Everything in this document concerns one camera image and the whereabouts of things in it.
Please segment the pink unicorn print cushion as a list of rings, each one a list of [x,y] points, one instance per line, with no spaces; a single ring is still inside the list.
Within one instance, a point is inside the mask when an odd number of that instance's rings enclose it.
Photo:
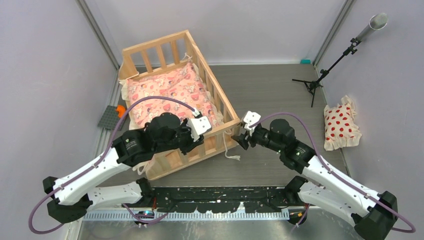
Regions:
[[[130,106],[137,100],[150,96],[163,96],[178,100],[178,102],[151,99],[139,103],[129,113],[129,129],[140,129],[154,117],[162,113],[171,113],[180,120],[192,117],[192,111],[183,106],[183,103],[199,110],[208,117],[212,128],[220,128],[225,124],[232,124],[232,128],[225,128],[219,134],[206,137],[202,146],[188,153],[186,159],[172,151],[168,154],[154,156],[150,163],[141,163],[133,168],[139,175],[146,174],[149,180],[157,180],[166,175],[184,169],[190,165],[208,159],[220,153],[227,153],[236,147],[231,134],[237,129],[237,117],[232,117],[227,108],[219,110],[220,97],[215,97],[214,85],[205,83],[200,77],[199,69],[191,60],[183,66],[169,72],[145,76],[137,79],[135,75],[121,77],[121,97]]]

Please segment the wooden slatted pet bed frame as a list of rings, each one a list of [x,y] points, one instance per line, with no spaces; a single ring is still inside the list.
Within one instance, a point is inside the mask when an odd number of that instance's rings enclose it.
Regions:
[[[219,97],[221,101],[218,109],[223,110],[227,108],[230,116],[237,118],[237,129],[233,133],[239,130],[241,123],[240,118],[237,116],[232,104],[188,30],[124,48],[122,50],[122,59],[123,62],[118,72],[118,82],[121,77],[127,78],[136,76],[136,79],[140,79],[167,73],[183,66],[185,62],[191,60],[198,67],[199,75],[203,81],[205,83],[212,83],[216,89],[213,96]],[[166,96],[160,96],[159,100],[178,102],[177,99]],[[204,141],[206,137],[217,135],[225,131],[226,128],[232,127],[233,125],[231,123],[227,123],[225,126],[216,129],[212,128],[211,131],[204,135]],[[187,159],[189,154],[183,155],[180,150],[169,150],[158,153],[155,156],[166,155],[173,151],[178,152],[183,160]]]

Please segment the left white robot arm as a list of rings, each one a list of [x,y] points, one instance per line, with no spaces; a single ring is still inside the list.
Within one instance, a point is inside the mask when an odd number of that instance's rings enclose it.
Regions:
[[[52,198],[47,203],[48,215],[65,224],[97,208],[120,204],[148,207],[154,192],[145,178],[110,187],[99,187],[99,184],[152,160],[155,154],[180,150],[186,155],[203,144],[204,134],[211,129],[206,116],[181,121],[166,112],[154,117],[144,128],[126,131],[100,156],[75,172],[43,180],[44,191]]]

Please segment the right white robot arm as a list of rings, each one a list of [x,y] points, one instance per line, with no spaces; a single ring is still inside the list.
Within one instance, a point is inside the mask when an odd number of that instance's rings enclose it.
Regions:
[[[275,119],[268,129],[252,120],[244,120],[244,134],[231,138],[243,149],[260,145],[279,154],[279,159],[299,173],[285,187],[291,205],[301,202],[318,206],[343,219],[365,240],[384,240],[398,217],[397,198],[390,192],[379,193],[334,168],[307,144],[295,137],[285,119]]]

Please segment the orange arch toy block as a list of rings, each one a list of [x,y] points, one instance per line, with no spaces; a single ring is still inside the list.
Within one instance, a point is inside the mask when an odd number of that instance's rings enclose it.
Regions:
[[[127,109],[126,109],[125,106],[118,104],[116,106],[116,108],[115,108],[115,111],[117,112],[117,116],[120,119],[125,119],[126,118],[126,111],[127,111]]]

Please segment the grey building block plate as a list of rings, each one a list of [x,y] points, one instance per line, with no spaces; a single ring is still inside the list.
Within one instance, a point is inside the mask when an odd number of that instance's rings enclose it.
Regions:
[[[121,118],[119,118],[117,115],[117,112],[115,111],[116,106],[108,105],[103,112],[100,120],[97,123],[97,126],[99,128],[103,128],[106,130],[114,130],[117,127],[118,122]]]

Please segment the small teal block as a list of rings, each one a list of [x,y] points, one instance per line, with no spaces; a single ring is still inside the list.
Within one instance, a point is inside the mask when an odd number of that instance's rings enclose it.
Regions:
[[[310,59],[302,59],[301,61],[300,61],[300,64],[311,64],[311,60]]]

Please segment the white strawberry print pillow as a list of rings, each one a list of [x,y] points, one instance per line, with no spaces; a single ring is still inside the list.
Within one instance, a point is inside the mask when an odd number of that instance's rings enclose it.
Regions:
[[[341,103],[337,106],[325,106],[323,116],[326,151],[359,145],[362,133],[355,124],[356,114],[355,104],[347,95],[341,98]]]

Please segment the microphone on black stand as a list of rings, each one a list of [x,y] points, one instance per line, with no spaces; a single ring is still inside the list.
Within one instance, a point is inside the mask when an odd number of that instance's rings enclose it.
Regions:
[[[342,55],[328,68],[320,71],[320,77],[317,80],[307,81],[300,79],[292,79],[293,82],[303,83],[306,90],[312,95],[311,105],[314,106],[315,95],[318,88],[322,88],[321,81],[330,73],[330,71],[346,56],[354,55],[358,50],[357,47],[367,37],[374,32],[383,29],[388,23],[388,15],[386,13],[379,13],[372,16],[368,22],[368,25],[354,38],[350,40],[350,46],[343,51]]]

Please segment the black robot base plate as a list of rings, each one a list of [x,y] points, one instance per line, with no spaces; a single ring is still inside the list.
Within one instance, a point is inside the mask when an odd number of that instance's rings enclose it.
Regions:
[[[300,198],[279,186],[155,187],[142,194],[131,208],[155,208],[160,213],[279,213],[291,206],[304,206]]]

